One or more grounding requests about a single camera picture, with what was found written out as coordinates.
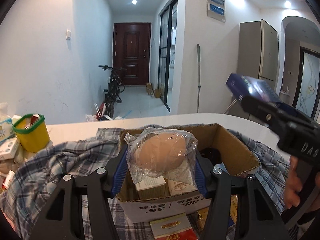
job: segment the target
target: yellow trash bin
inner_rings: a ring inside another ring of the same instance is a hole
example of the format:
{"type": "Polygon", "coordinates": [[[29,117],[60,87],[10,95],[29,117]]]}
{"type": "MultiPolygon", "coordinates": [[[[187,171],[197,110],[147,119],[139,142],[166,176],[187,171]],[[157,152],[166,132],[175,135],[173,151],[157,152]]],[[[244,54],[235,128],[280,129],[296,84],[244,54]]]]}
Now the yellow trash bin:
{"type": "Polygon", "coordinates": [[[48,144],[50,138],[44,122],[44,116],[41,114],[39,115],[39,120],[32,127],[25,129],[26,119],[32,116],[33,114],[26,114],[21,117],[13,125],[13,131],[16,133],[24,149],[28,152],[36,153],[48,144]]]}

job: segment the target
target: plaid shirt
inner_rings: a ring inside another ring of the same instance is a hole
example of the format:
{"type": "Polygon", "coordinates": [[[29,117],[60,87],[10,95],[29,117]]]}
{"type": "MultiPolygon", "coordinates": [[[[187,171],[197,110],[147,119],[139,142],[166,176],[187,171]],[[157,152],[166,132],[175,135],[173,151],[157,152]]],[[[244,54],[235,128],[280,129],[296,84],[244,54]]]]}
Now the plaid shirt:
{"type": "MultiPolygon", "coordinates": [[[[99,129],[95,137],[85,141],[66,142],[43,149],[19,168],[9,189],[0,196],[0,208],[15,223],[16,232],[22,239],[29,239],[39,212],[64,174],[87,176],[117,156],[120,131],[117,128],[99,129]]],[[[235,131],[230,132],[260,159],[262,164],[256,176],[281,213],[289,164],[264,144],[235,131]]],[[[116,199],[109,199],[109,205],[121,240],[154,239],[149,223],[133,224],[116,199]]],[[[86,196],[82,197],[82,210],[85,238],[92,239],[86,196]]],[[[193,214],[188,218],[198,233],[196,218],[193,214]]],[[[227,240],[233,239],[234,233],[235,226],[232,226],[228,229],[227,240]]]]}

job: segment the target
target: wooden door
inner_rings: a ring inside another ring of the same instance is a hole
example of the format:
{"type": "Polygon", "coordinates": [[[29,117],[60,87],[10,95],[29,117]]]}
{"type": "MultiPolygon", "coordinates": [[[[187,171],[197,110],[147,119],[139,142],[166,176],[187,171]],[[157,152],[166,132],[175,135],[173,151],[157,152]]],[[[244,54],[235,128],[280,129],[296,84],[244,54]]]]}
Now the wooden door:
{"type": "Polygon", "coordinates": [[[149,82],[151,23],[116,23],[113,35],[113,67],[124,85],[149,82]]]}

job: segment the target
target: table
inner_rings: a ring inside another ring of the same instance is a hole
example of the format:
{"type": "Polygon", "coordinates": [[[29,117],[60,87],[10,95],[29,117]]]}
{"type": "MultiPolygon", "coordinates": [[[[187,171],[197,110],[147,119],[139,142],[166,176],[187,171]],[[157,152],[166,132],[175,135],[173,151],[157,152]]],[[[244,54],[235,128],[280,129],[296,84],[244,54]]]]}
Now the table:
{"type": "Polygon", "coordinates": [[[274,151],[281,154],[286,160],[290,155],[281,151],[276,145],[278,136],[270,129],[258,123],[236,116],[225,114],[181,114],[118,121],[85,122],[71,124],[47,125],[50,140],[53,145],[66,141],[79,141],[96,135],[98,128],[134,129],[148,124],[158,124],[164,127],[171,125],[218,123],[226,129],[236,130],[249,138],[264,143],[274,151]]]}

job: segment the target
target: black bicycle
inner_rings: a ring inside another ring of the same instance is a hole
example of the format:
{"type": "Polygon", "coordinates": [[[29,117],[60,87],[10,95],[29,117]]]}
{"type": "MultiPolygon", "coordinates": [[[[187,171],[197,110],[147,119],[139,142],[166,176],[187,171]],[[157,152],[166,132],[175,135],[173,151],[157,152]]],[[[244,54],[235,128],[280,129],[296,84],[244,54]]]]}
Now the black bicycle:
{"type": "Polygon", "coordinates": [[[108,89],[104,90],[104,92],[106,93],[105,100],[99,109],[100,109],[100,111],[102,111],[104,103],[106,103],[107,108],[104,112],[104,115],[108,115],[111,118],[113,118],[114,103],[122,103],[122,100],[120,98],[120,93],[122,93],[125,89],[125,86],[116,71],[117,70],[126,70],[126,69],[112,68],[107,65],[105,65],[105,66],[99,65],[99,67],[102,68],[104,71],[106,71],[107,69],[111,70],[110,83],[109,83],[108,89]]]}

